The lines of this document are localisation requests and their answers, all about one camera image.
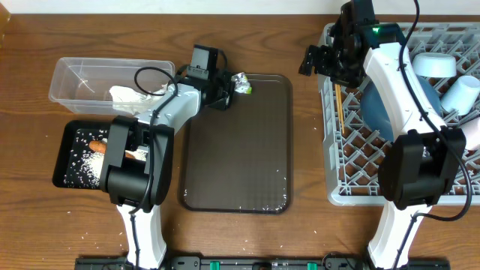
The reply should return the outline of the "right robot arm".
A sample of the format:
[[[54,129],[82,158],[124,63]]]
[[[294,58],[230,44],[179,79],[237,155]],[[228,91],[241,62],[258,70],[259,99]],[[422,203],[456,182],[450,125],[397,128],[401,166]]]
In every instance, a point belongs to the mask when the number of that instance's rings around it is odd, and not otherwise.
[[[452,129],[431,106],[410,64],[408,37],[396,23],[336,22],[332,45],[310,45],[298,69],[356,88],[366,77],[375,85],[390,121],[394,141],[379,165],[377,181],[386,203],[379,226],[367,245],[372,269],[408,269],[408,252],[425,218],[450,222],[462,218],[472,200],[451,217],[431,214],[452,187],[466,137]]]

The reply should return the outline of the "light blue cup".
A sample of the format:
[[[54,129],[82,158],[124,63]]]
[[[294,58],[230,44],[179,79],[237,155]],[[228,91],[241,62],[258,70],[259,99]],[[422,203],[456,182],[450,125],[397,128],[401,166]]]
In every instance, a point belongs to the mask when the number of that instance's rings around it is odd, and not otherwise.
[[[447,112],[457,111],[465,116],[473,108],[479,96],[479,79],[474,76],[460,76],[441,98],[441,106]]]

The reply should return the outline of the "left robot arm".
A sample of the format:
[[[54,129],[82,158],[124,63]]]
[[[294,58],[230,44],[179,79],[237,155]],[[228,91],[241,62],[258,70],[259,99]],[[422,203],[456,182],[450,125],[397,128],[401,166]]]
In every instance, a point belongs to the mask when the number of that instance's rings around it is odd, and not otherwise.
[[[203,107],[226,110],[233,100],[233,73],[189,71],[169,77],[154,103],[133,118],[117,116],[109,128],[100,189],[109,194],[127,234],[127,269],[159,269],[167,251],[161,204],[170,188],[174,136]]]

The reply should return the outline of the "white pink cup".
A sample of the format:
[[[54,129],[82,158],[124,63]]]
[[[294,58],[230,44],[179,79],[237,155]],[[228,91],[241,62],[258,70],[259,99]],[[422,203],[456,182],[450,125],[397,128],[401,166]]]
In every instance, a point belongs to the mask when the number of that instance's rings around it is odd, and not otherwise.
[[[460,126],[466,138],[465,149],[475,151],[479,149],[480,134],[479,134],[479,118],[474,118],[467,123]]]

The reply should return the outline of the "large blue plate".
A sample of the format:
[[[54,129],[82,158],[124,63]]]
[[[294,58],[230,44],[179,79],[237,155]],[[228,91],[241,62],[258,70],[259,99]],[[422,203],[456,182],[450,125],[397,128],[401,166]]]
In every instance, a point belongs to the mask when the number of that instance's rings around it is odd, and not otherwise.
[[[436,113],[442,115],[440,97],[434,87],[423,77],[417,76],[423,91]],[[360,109],[364,123],[372,130],[379,131],[380,136],[394,142],[394,134],[386,108],[380,94],[372,81],[364,88],[360,101]]]

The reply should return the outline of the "orange carrot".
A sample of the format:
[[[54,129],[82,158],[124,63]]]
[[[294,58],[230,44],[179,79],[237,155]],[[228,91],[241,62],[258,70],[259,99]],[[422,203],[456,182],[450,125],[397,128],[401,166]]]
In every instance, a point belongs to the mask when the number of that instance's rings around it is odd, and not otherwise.
[[[88,144],[88,147],[93,151],[93,152],[99,152],[101,154],[105,154],[106,151],[107,151],[107,143],[106,142],[102,142],[102,141],[91,141],[89,144]],[[130,158],[130,159],[136,159],[131,153],[125,151],[124,152],[124,156],[126,158]]]

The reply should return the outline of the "silver foil wrapper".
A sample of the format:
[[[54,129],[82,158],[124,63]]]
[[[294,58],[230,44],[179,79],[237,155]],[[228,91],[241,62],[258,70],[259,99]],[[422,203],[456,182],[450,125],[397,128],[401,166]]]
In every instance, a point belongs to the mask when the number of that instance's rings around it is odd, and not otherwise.
[[[232,81],[235,83],[234,91],[239,94],[249,95],[252,92],[252,87],[248,81],[245,72],[237,73],[232,76]]]

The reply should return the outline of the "small light blue bowl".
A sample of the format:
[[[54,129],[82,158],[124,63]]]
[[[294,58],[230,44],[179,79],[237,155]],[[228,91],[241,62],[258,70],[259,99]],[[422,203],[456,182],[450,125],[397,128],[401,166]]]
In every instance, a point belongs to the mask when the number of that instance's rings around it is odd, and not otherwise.
[[[455,57],[438,52],[423,52],[415,56],[413,70],[419,76],[450,78],[457,73]]]

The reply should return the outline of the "white paper napkin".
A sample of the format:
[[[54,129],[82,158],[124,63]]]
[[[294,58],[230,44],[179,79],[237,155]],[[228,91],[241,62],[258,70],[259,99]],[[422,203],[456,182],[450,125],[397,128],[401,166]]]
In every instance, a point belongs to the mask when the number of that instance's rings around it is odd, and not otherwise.
[[[164,84],[154,92],[145,94],[132,88],[114,85],[110,88],[109,94],[112,97],[112,108],[118,113],[136,115],[144,113],[153,107],[167,92],[167,84]]]

